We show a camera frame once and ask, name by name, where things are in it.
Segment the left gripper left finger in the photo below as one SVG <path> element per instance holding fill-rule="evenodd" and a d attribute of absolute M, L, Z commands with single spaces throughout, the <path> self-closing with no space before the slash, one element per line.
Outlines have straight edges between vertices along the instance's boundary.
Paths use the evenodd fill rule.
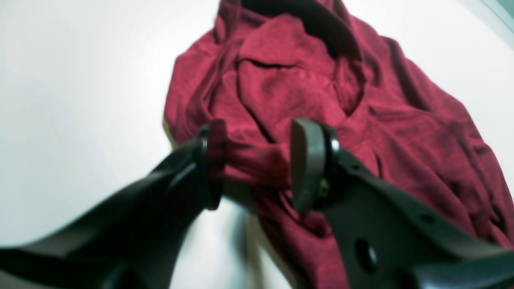
<path fill-rule="evenodd" d="M 40 240 L 1 249 L 1 271 L 53 289 L 167 289 L 191 223 L 219 207 L 226 122 L 215 119 L 148 176 Z"/>

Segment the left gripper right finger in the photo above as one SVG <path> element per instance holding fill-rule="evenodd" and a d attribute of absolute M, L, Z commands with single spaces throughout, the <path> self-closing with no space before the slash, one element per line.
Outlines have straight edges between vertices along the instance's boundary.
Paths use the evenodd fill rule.
<path fill-rule="evenodd" d="M 383 181 L 334 129 L 292 121 L 293 207 L 323 212 L 353 289 L 512 289 L 513 251 L 452 225 Z"/>

